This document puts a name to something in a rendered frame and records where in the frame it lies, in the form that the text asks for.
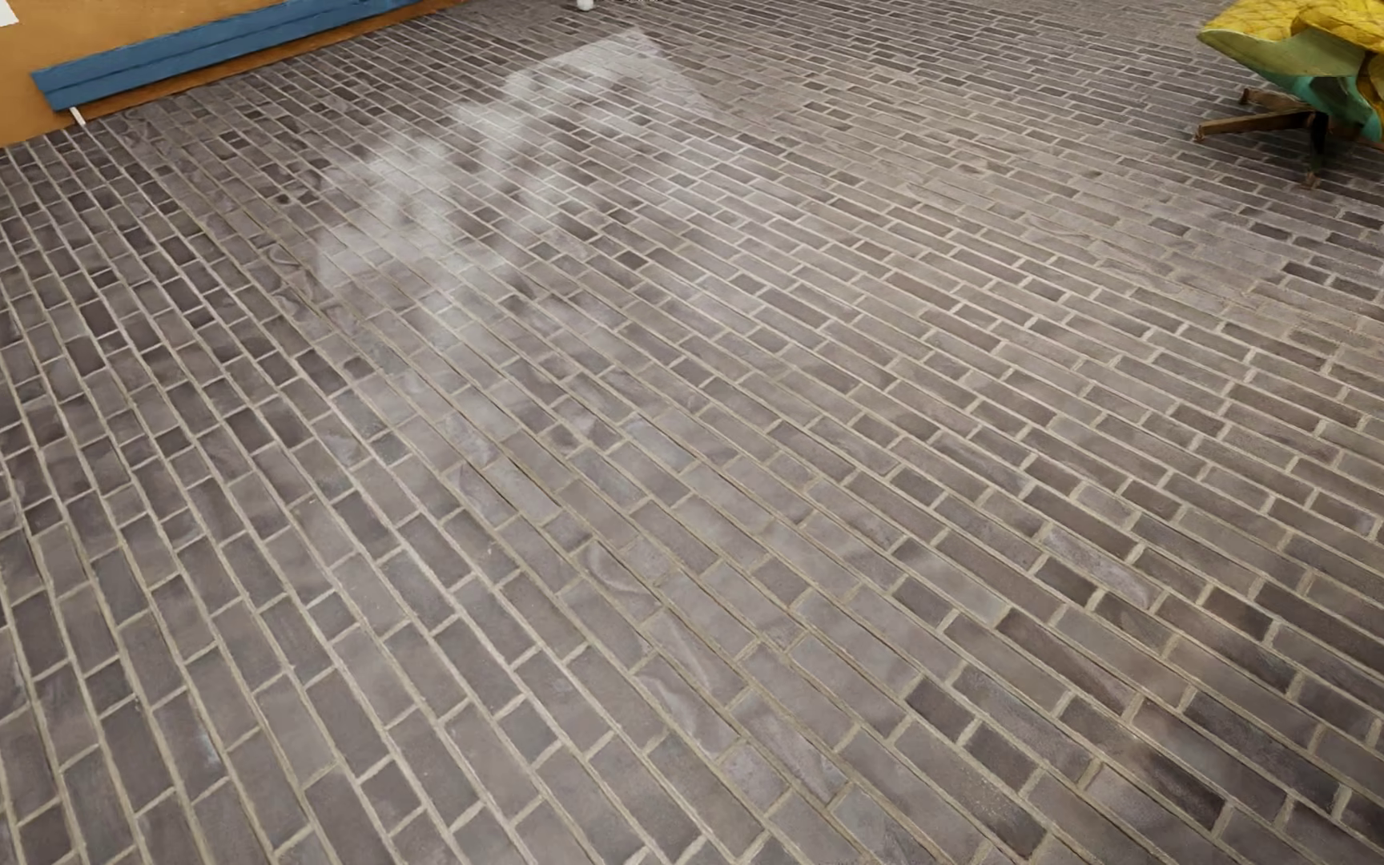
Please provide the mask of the blue baseboard panel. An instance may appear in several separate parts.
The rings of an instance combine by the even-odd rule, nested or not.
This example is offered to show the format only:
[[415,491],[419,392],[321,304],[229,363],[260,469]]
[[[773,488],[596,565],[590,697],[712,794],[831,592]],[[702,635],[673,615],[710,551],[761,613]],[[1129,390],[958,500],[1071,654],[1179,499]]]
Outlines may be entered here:
[[281,0],[215,22],[86,55],[30,72],[48,108],[80,108],[309,37],[361,19],[415,6],[419,0]]

